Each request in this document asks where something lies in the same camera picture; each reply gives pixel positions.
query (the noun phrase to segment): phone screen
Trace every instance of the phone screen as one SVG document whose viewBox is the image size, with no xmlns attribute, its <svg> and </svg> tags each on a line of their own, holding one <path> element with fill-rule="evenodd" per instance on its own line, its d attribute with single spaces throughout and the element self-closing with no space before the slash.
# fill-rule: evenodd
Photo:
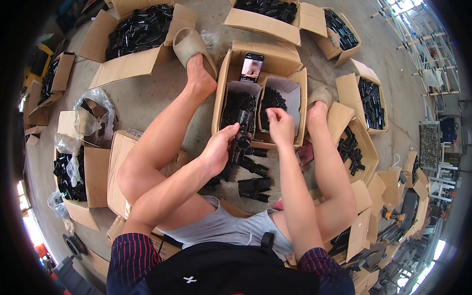
<svg viewBox="0 0 472 295">
<path fill-rule="evenodd" d="M 246 53 L 241 78 L 239 80 L 256 83 L 257 79 L 259 79 L 263 61 L 264 56 L 261 54 Z"/>
</svg>

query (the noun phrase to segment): bare foot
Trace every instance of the bare foot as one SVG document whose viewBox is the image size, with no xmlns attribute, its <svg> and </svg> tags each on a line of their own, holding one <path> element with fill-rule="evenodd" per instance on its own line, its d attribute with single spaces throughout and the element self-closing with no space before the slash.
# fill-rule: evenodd
<svg viewBox="0 0 472 295">
<path fill-rule="evenodd" d="M 203 67 L 203 55 L 201 53 L 193 56 L 187 62 L 187 86 L 192 87 L 198 95 L 205 99 L 216 91 L 217 83 Z"/>
<path fill-rule="evenodd" d="M 316 101 L 315 105 L 306 112 L 306 124 L 311 126 L 320 121 L 326 122 L 326 115 L 328 114 L 328 106 L 323 101 Z"/>
</svg>

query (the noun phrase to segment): shorts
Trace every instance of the shorts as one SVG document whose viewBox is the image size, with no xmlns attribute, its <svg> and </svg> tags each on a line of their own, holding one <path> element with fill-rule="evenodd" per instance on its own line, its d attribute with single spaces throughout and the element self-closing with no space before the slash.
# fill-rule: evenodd
<svg viewBox="0 0 472 295">
<path fill-rule="evenodd" d="M 205 242 L 222 242 L 242 246 L 260 246 L 265 232 L 274 234 L 272 250 L 282 260 L 285 255 L 293 252 L 292 244 L 282 235 L 269 214 L 277 212 L 275 209 L 252 215 L 248 218 L 231 216 L 220 205 L 214 196 L 202 196 L 216 211 L 207 217 L 187 226 L 160 231 L 171 238 L 183 243 L 182 249 Z"/>
</svg>

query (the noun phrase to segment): plastic bag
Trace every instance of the plastic bag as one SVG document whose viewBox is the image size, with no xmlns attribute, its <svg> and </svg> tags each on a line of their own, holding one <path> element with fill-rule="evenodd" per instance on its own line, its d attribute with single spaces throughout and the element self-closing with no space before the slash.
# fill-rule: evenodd
<svg viewBox="0 0 472 295">
<path fill-rule="evenodd" d="M 56 133 L 54 136 L 54 145 L 59 153 L 77 156 L 82 143 L 79 138 L 73 138 L 63 133 Z"/>
<path fill-rule="evenodd" d="M 90 112 L 80 107 L 86 98 L 94 101 L 99 106 L 104 108 L 107 111 L 105 115 L 97 119 L 92 114 L 90 114 Z M 79 134 L 84 136 L 93 135 L 93 143 L 95 144 L 100 144 L 113 138 L 113 120 L 115 119 L 115 108 L 108 99 L 107 94 L 101 88 L 93 88 L 82 94 L 76 101 L 76 104 L 72 110 L 76 112 L 74 126 L 76 127 L 76 131 Z M 101 129 L 102 124 L 105 125 L 104 133 L 103 135 L 99 136 L 97 131 Z"/>
<path fill-rule="evenodd" d="M 200 33 L 202 36 L 203 42 L 205 43 L 208 52 L 213 56 L 215 63 L 218 62 L 224 55 L 223 48 L 221 47 L 219 41 L 219 33 L 210 33 L 207 30 L 203 30 Z"/>
<path fill-rule="evenodd" d="M 75 187 L 78 182 L 84 183 L 84 180 L 80 177 L 79 160 L 77 159 L 80 146 L 82 145 L 80 139 L 73 138 L 67 134 L 56 133 L 54 136 L 54 145 L 58 152 L 72 155 L 72 158 L 66 166 L 67 175 L 69 175 L 70 178 L 70 185 Z"/>
<path fill-rule="evenodd" d="M 64 201 L 62 201 L 63 194 L 56 188 L 56 190 L 49 196 L 47 202 L 49 208 L 54 212 L 56 217 L 64 219 L 69 218 L 69 212 L 67 211 Z"/>
<path fill-rule="evenodd" d="M 79 160 L 77 159 L 77 156 L 72 156 L 69 163 L 67 163 L 66 171 L 67 175 L 69 175 L 70 185 L 72 187 L 75 187 L 78 182 L 84 183 L 84 181 L 80 177 Z"/>
</svg>

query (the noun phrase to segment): beige slide sandal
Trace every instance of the beige slide sandal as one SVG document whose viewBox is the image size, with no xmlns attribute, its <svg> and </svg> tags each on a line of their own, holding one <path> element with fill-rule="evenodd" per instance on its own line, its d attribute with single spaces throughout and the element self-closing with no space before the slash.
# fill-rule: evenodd
<svg viewBox="0 0 472 295">
<path fill-rule="evenodd" d="M 213 77 L 217 79 L 218 70 L 216 69 L 213 58 L 208 53 L 205 43 L 200 34 L 192 28 L 183 28 L 177 32 L 172 44 L 174 52 L 180 62 L 187 68 L 187 62 L 195 54 L 203 55 L 203 67 Z"/>
<path fill-rule="evenodd" d="M 328 87 L 326 86 L 320 86 L 316 88 L 315 91 L 313 91 L 309 96 L 308 96 L 308 101 L 307 101 L 307 110 L 311 109 L 316 101 L 322 101 L 328 106 L 328 110 L 333 104 L 333 98 L 331 96 L 331 92 L 329 91 Z"/>
</svg>

